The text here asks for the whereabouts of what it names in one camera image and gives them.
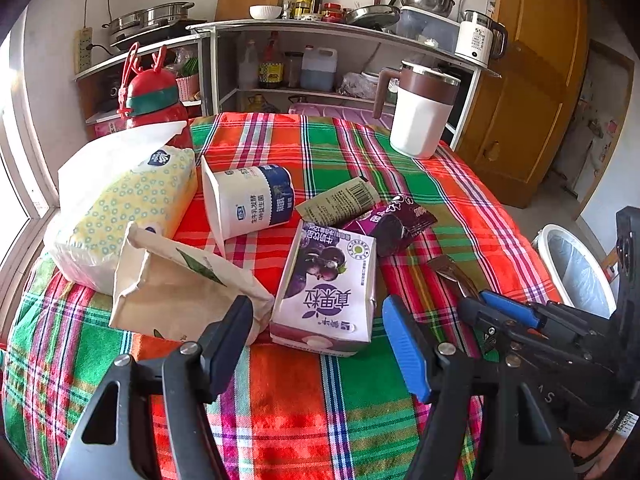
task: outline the power outlet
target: power outlet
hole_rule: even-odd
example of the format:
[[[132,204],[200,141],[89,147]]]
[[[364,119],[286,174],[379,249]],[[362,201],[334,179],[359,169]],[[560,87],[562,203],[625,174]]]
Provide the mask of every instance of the power outlet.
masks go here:
[[[76,30],[74,34],[74,69],[76,74],[91,68],[91,51],[86,48],[91,44],[94,30],[91,27]]]

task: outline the white bowl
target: white bowl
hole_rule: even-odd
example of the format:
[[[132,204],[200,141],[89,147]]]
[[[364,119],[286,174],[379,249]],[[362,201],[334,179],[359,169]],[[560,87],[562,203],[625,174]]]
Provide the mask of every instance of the white bowl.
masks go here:
[[[276,5],[254,5],[249,7],[249,14],[254,20],[275,20],[280,16],[282,7]]]

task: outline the empty paper cup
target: empty paper cup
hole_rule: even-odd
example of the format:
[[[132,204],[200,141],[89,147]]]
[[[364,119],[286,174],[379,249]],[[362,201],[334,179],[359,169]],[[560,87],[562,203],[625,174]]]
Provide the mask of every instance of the empty paper cup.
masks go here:
[[[202,189],[209,226],[225,258],[225,240],[284,224],[293,212],[291,176],[274,164],[213,173],[203,157]]]

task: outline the red water bottle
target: red water bottle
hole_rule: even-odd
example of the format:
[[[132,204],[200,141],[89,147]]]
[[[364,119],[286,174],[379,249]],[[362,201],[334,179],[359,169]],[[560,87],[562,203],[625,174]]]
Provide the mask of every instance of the red water bottle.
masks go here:
[[[193,149],[187,108],[180,101],[174,75],[162,68],[166,46],[160,47],[157,54],[152,54],[154,65],[149,70],[140,67],[140,58],[136,57],[139,47],[137,42],[131,45],[124,63],[118,91],[118,113],[127,121],[127,128],[142,124],[187,121],[181,133],[174,136],[167,145]],[[132,70],[137,75],[127,86]]]

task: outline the wooden door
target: wooden door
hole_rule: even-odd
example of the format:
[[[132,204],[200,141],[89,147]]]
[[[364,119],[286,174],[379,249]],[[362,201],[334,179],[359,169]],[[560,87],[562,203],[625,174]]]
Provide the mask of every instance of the wooden door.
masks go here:
[[[498,0],[508,30],[456,149],[494,195],[526,207],[569,124],[587,58],[587,0]]]

